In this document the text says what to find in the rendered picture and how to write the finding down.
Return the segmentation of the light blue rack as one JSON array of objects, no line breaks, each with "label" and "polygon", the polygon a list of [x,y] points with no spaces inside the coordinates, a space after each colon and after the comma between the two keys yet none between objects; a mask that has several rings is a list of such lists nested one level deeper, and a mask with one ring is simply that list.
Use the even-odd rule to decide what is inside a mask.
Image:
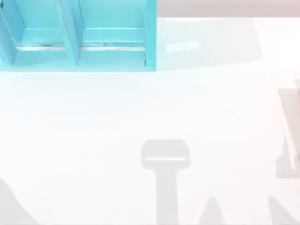
[{"label": "light blue rack", "polygon": [[154,71],[157,0],[0,0],[0,71]]}]

